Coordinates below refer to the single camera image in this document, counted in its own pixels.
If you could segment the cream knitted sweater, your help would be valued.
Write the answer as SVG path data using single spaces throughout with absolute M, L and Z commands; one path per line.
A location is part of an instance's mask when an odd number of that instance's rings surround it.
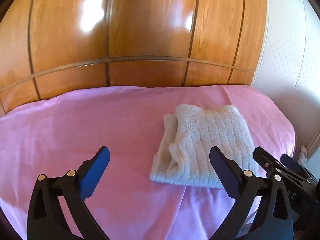
M 210 149 L 217 146 L 242 170 L 257 173 L 254 144 L 248 125 L 233 105 L 214 109 L 182 104 L 163 117 L 164 135 L 156 152 L 150 180 L 182 186 L 214 189 L 222 184 L 214 171 Z

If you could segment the pink bed blanket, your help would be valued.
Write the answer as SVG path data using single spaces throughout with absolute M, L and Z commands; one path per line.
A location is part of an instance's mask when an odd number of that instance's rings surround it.
M 26 239 L 40 174 L 63 176 L 107 146 L 111 161 L 86 205 L 111 239 L 211 237 L 234 203 L 225 191 L 149 179 L 163 117 L 181 104 L 235 105 L 255 146 L 276 158 L 293 153 L 292 124 L 271 99 L 248 86 L 76 90 L 1 118 L 1 208 L 13 228 Z

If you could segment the wooden panelled wardrobe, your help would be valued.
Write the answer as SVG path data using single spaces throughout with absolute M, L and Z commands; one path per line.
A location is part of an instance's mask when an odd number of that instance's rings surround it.
M 267 0 L 11 0 L 1 114 L 106 86 L 250 85 Z

